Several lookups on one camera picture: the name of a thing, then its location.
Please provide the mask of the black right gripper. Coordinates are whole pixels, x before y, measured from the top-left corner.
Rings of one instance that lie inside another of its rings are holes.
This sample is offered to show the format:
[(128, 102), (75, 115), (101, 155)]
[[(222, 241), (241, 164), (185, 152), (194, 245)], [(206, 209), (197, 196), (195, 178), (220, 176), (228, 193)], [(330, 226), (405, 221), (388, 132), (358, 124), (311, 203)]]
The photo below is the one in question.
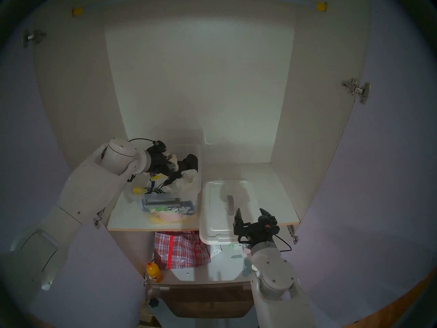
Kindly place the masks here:
[(239, 244), (273, 242), (273, 236), (280, 231), (278, 222), (267, 210), (260, 208), (260, 213), (260, 223), (243, 223), (240, 208), (236, 210), (233, 233), (237, 236)]

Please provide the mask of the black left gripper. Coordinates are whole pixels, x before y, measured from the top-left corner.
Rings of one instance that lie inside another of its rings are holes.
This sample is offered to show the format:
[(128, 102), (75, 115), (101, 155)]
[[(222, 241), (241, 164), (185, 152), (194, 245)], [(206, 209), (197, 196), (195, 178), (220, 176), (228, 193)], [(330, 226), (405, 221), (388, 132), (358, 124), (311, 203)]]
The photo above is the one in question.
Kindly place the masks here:
[(151, 159), (150, 165), (146, 169), (147, 173), (163, 174), (165, 176), (170, 176), (160, 185), (160, 187), (170, 185), (175, 180), (182, 177), (181, 171), (174, 172), (174, 167), (171, 166), (172, 162), (170, 162), (166, 158), (161, 150), (147, 149), (146, 153), (150, 156)]

